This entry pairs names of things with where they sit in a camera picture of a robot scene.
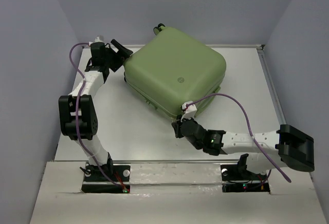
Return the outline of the green suitcase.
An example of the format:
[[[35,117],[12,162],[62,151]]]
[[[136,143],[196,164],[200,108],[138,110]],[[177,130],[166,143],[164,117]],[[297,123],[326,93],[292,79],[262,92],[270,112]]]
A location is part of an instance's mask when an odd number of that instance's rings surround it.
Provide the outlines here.
[[[217,51],[182,31],[158,24],[155,37],[124,62],[131,89],[170,119],[181,106],[220,90],[226,61]]]

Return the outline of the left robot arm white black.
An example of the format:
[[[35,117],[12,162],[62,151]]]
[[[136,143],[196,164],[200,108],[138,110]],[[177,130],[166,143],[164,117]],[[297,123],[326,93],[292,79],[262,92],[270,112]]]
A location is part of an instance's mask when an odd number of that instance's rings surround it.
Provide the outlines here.
[[[106,82],[110,72],[116,72],[133,52],[116,40],[104,43],[100,37],[86,43],[91,52],[84,71],[73,63],[82,77],[78,86],[68,95],[59,97],[61,133],[75,141],[88,157],[90,172],[102,180],[112,182],[113,161],[97,136],[98,118],[93,103],[97,91]]]

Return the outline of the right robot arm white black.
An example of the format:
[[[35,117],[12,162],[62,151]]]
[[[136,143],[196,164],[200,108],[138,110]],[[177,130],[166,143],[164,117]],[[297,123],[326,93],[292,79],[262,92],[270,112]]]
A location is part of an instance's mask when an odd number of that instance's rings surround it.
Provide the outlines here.
[[[291,182],[283,168],[307,173],[315,170],[313,138],[291,125],[254,135],[205,129],[192,118],[177,119],[171,125],[176,138],[187,139],[208,155],[239,154],[236,172],[243,179],[276,169]]]

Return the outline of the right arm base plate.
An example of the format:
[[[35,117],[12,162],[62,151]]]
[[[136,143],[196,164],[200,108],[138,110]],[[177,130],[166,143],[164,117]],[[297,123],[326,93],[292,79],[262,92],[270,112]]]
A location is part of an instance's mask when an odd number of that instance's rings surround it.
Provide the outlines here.
[[[223,164],[221,175],[223,193],[270,192],[267,174],[239,171],[236,164]]]

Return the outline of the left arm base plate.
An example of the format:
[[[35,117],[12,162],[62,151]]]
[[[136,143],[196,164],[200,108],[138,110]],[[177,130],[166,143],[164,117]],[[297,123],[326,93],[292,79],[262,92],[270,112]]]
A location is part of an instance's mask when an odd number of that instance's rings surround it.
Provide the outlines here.
[[[81,191],[83,193],[130,193],[131,166],[129,164],[114,164],[113,174],[108,176],[110,180],[104,177],[97,166],[86,163],[85,167],[79,167],[79,169],[83,172],[81,185]]]

